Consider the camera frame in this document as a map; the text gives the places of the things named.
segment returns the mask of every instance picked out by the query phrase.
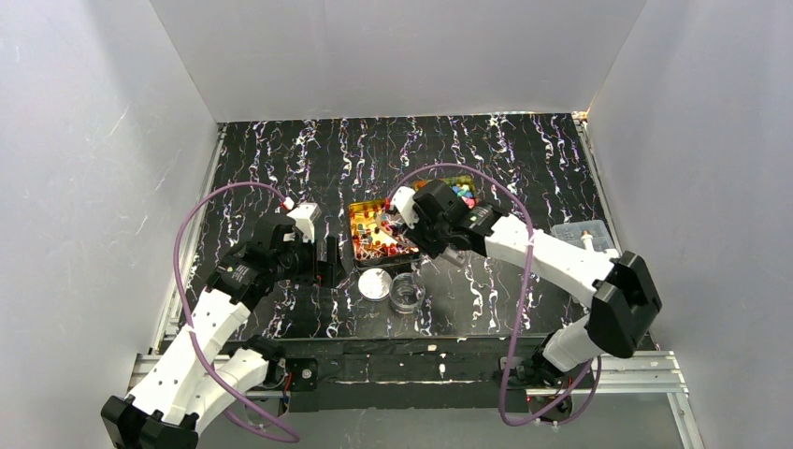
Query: black tabletop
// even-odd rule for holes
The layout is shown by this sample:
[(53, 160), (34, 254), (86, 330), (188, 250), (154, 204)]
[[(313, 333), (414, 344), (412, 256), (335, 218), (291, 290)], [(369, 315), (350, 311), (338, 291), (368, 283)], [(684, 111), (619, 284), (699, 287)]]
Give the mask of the black tabletop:
[[(605, 221), (569, 114), (230, 123), (213, 186), (261, 181), (295, 202), (320, 204), (320, 233), (339, 236), (350, 268), (348, 206), (383, 198), (408, 172), (438, 162), (476, 167), (502, 181), (546, 232), (566, 222)], [(430, 177), (461, 173), (443, 170)], [(476, 180), (476, 187), (479, 197), (510, 206), (490, 185)], [(188, 291), (192, 304), (224, 251), (249, 238), (260, 214), (278, 205), (269, 193), (253, 189), (208, 204)], [(532, 279), (526, 307), (517, 311), (522, 270), (476, 254), (467, 261), (463, 268), (442, 260), (423, 264), (427, 301), (409, 315), (393, 311), (387, 300), (363, 298), (356, 271), (335, 291), (283, 283), (234, 338), (507, 335), (517, 312), (524, 332), (547, 333), (583, 314), (569, 294), (539, 279)]]

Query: clear plastic container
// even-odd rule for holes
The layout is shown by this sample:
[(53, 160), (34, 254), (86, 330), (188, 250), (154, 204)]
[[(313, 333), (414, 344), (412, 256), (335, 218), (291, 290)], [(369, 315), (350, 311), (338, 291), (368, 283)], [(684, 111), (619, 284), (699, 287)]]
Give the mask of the clear plastic container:
[(413, 313), (421, 307), (425, 298), (424, 283), (416, 271), (397, 275), (391, 281), (388, 296), (391, 308), (399, 313)]
[(552, 236), (582, 249), (585, 249), (584, 241), (581, 239), (584, 233), (592, 236), (591, 241), (594, 251), (604, 252), (614, 248), (612, 236), (609, 235), (609, 228), (606, 227), (602, 220), (557, 224), (551, 228)]

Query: white wall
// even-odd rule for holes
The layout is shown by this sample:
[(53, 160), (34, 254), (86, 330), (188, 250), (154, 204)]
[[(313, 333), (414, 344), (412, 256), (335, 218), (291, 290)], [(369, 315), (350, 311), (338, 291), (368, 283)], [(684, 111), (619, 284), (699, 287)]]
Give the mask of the white wall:
[(586, 110), (644, 1), (151, 2), (233, 122)]
[(0, 6), (0, 447), (109, 447), (216, 125), (145, 0)]
[(591, 109), (616, 229), (643, 254), (713, 448), (790, 447), (793, 4), (651, 0)]

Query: colorful objects in tray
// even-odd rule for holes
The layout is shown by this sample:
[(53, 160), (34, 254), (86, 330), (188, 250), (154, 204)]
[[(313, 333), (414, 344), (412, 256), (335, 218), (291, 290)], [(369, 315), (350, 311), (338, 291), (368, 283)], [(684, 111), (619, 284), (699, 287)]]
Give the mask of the colorful objects in tray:
[[(452, 190), (462, 198), (466, 205), (473, 209), (479, 200), (476, 198), (476, 189), (473, 186), (473, 178), (471, 176), (457, 176), (454, 178), (443, 178), (441, 181), (446, 182)], [(429, 181), (416, 181), (413, 183), (413, 190), (418, 191), (424, 187)]]
[(384, 210), (384, 199), (350, 205), (350, 228), (356, 260), (382, 260), (387, 263), (387, 259), (392, 257), (419, 253), (418, 248), (408, 245), (406, 240), (391, 237), (392, 233), (398, 236), (401, 223), (393, 220), (393, 216), (384, 213)]
[[(469, 208), (476, 206), (478, 199), (471, 176), (444, 178), (443, 181)], [(416, 181), (411, 187), (419, 190), (428, 182)], [(399, 232), (403, 225), (401, 216), (385, 211), (385, 199), (351, 204), (350, 230), (355, 260), (362, 266), (372, 267), (401, 263), (401, 259), (418, 256), (419, 249)]]

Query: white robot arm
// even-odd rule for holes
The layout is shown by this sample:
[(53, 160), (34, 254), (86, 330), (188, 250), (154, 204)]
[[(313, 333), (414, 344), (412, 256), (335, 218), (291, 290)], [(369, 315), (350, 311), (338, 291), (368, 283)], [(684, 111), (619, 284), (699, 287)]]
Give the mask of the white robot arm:
[[(125, 398), (110, 397), (102, 418), (117, 448), (195, 448), (199, 434), (233, 398), (210, 378), (195, 354), (211, 363), (279, 281), (335, 287), (346, 278), (338, 241), (327, 237), (327, 262), (318, 260), (314, 221), (319, 208), (298, 205), (287, 214), (268, 214), (251, 240), (231, 248), (207, 280), (184, 326), (150, 373)], [(274, 342), (253, 337), (217, 373), (244, 392), (274, 376), (283, 357)]]
[(661, 309), (647, 266), (636, 254), (611, 259), (540, 230), (529, 241), (526, 224), (507, 210), (486, 202), (469, 209), (443, 181), (431, 181), (418, 192), (401, 187), (389, 207), (404, 223), (392, 232), (431, 257), (459, 263), (456, 252), (469, 250), (524, 268), (533, 246), (532, 272), (590, 310), (551, 334), (532, 356), (529, 368), (546, 379), (603, 353), (631, 357)]

